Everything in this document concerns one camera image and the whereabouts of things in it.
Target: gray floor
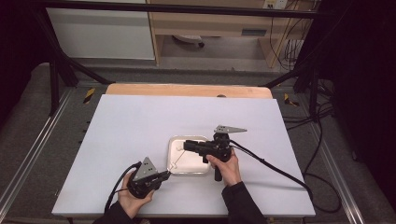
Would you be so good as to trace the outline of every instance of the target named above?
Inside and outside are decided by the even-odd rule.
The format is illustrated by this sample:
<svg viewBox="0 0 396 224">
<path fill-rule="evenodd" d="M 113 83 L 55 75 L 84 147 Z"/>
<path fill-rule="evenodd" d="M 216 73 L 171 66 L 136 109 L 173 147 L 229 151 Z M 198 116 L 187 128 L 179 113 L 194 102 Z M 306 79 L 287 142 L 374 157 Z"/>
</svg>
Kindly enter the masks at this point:
<svg viewBox="0 0 396 224">
<path fill-rule="evenodd" d="M 212 59 L 207 61 L 202 50 Z M 235 52 L 239 51 L 241 53 L 237 56 L 230 56 L 232 52 L 233 55 L 236 55 Z M 112 61 L 106 61 L 105 63 L 90 61 L 86 63 L 100 64 L 101 66 L 96 66 L 92 70 L 103 77 L 118 82 L 256 86 L 281 75 L 279 67 L 276 68 L 277 71 L 262 68 L 265 60 L 257 48 L 257 42 L 254 40 L 219 37 L 209 37 L 205 42 L 204 49 L 176 43 L 174 39 L 169 37 L 165 40 L 163 64 L 160 66 L 149 63 L 138 64 L 139 62 L 116 64 Z M 55 223 L 64 220 L 63 217 L 56 217 L 50 213 L 56 202 L 56 192 L 62 188 L 68 170 L 78 152 L 79 141 L 82 141 L 84 137 L 83 130 L 89 128 L 87 121 L 91 120 L 100 95 L 106 91 L 106 86 L 94 84 L 82 74 L 78 76 L 82 80 L 81 85 L 72 90 L 71 99 L 59 122 L 7 212 L 8 221 L 29 218 L 24 223 L 34 223 L 34 221 L 36 223 L 46 223 L 45 220 L 50 220 L 47 223 Z M 304 110 L 301 106 L 286 105 L 283 100 L 285 91 L 290 96 L 295 96 L 289 88 L 293 81 L 293 79 L 288 80 L 281 87 L 273 89 L 273 95 L 279 102 L 283 116 L 303 117 Z M 82 101 L 87 90 L 93 84 L 96 87 L 95 94 L 90 103 L 85 105 Z M 6 125 L 0 130 L 0 176 L 2 176 L 0 192 L 6 190 L 8 183 L 17 172 L 25 155 L 48 119 L 49 112 L 49 72 L 46 66 L 40 66 L 33 72 L 32 80 L 21 101 L 12 111 Z M 342 171 L 365 222 L 396 223 L 394 211 L 377 187 L 366 166 L 352 160 L 349 146 L 337 118 L 327 117 L 323 119 L 322 123 L 329 149 Z M 315 150 L 317 139 L 309 125 L 290 130 L 289 134 L 297 161 L 303 170 Z M 331 181 L 320 154 L 315 158 L 309 171 Z M 328 209 L 337 205 L 335 194 L 328 186 L 310 177 L 306 179 L 306 182 L 314 191 L 315 204 Z M 151 221 L 152 223 L 224 223 L 223 219 L 153 219 Z M 298 219 L 280 218 L 276 221 L 279 223 L 300 223 Z M 307 218 L 306 221 L 310 223 L 349 223 L 344 209 L 334 214 L 317 210 L 317 215 Z"/>
</svg>

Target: gray carpet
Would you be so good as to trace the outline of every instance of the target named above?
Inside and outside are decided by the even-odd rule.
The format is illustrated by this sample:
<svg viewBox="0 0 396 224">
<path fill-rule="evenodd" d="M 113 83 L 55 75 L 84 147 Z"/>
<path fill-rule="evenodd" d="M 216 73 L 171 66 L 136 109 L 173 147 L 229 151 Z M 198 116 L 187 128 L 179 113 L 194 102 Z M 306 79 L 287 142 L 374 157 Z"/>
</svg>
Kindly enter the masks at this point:
<svg viewBox="0 0 396 224">
<path fill-rule="evenodd" d="M 199 72 L 187 70 L 161 69 L 96 69 L 100 75 L 117 80 L 118 82 L 155 82 L 155 83 L 191 83 L 191 84 L 221 84 L 256 86 L 274 78 L 273 74 L 254 72 Z M 84 81 L 89 78 L 80 76 Z M 32 81 L 23 95 L 21 102 L 14 109 L 7 124 L 0 134 L 0 189 L 3 191 L 7 183 L 17 171 L 19 164 L 33 144 L 35 137 L 43 127 L 50 112 L 50 92 L 48 90 L 49 76 L 45 67 L 35 70 Z M 106 86 L 99 86 L 89 104 L 82 103 L 89 87 L 74 89 L 63 115 L 51 134 L 49 141 L 43 148 L 31 173 L 25 181 L 14 204 L 12 204 L 7 218 L 29 217 L 64 220 L 50 212 L 56 202 L 55 193 L 62 188 L 68 171 L 78 152 L 79 142 L 84 137 L 83 130 L 89 127 L 98 104 L 99 97 L 106 91 Z M 285 105 L 283 93 L 274 92 L 279 102 L 283 116 L 302 117 L 304 111 L 300 106 Z M 337 119 L 327 117 L 323 120 L 325 138 L 346 178 L 359 209 L 367 223 L 396 223 L 394 211 L 378 189 L 370 176 L 366 166 L 351 159 L 349 147 L 343 137 L 343 132 L 337 124 Z M 302 169 L 305 168 L 313 151 L 316 141 L 309 125 L 290 130 L 290 141 L 294 148 L 297 161 Z M 330 181 L 329 174 L 323 160 L 318 155 L 310 170 Z M 332 209 L 336 206 L 335 194 L 328 186 L 316 179 L 308 177 L 307 184 L 314 192 L 314 203 Z M 299 223 L 300 220 L 282 219 L 283 223 Z M 310 223 L 348 223 L 343 209 L 334 214 L 327 214 L 317 210 L 315 217 L 306 219 Z M 191 219 L 152 219 L 152 223 L 225 223 L 224 219 L 191 220 Z"/>
</svg>

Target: plastic tray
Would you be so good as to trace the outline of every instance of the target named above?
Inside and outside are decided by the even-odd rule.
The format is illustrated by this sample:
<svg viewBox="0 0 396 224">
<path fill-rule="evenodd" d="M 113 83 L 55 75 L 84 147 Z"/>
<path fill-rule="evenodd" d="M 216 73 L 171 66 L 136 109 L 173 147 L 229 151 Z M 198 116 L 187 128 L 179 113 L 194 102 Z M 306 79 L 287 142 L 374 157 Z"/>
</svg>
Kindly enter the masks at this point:
<svg viewBox="0 0 396 224">
<path fill-rule="evenodd" d="M 209 163 L 203 163 L 198 153 L 186 151 L 183 143 L 186 140 L 208 141 L 204 136 L 181 135 L 169 140 L 167 168 L 174 175 L 204 175 L 209 171 Z"/>
</svg>

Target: person's arm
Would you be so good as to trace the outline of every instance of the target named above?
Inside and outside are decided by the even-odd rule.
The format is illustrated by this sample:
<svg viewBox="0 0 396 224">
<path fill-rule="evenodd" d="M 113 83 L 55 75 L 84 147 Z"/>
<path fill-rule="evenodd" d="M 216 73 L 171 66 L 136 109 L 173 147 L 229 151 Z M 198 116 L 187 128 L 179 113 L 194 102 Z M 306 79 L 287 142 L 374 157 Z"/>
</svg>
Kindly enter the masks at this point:
<svg viewBox="0 0 396 224">
<path fill-rule="evenodd" d="M 127 184 L 131 174 L 129 173 L 123 178 L 121 188 L 125 190 L 119 191 L 119 200 L 113 203 L 110 209 L 102 217 L 96 219 L 93 224 L 131 224 L 140 208 L 146 203 L 151 202 L 154 190 L 144 199 L 137 199 L 127 190 Z"/>
<path fill-rule="evenodd" d="M 238 158 L 232 150 L 231 158 L 222 162 L 216 157 L 207 155 L 212 167 L 219 167 L 226 186 L 221 193 L 228 209 L 229 224 L 262 224 L 266 223 L 259 207 L 254 203 L 239 173 Z"/>
</svg>

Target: wall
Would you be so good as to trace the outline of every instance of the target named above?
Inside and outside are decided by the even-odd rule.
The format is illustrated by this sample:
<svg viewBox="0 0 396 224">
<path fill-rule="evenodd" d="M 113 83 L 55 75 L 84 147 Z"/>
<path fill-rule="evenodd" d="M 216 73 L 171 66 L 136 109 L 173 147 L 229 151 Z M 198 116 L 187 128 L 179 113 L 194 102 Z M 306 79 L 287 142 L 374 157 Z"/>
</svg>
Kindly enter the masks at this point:
<svg viewBox="0 0 396 224">
<path fill-rule="evenodd" d="M 146 12 L 49 8 L 48 13 L 62 49 L 72 58 L 154 60 Z"/>
</svg>

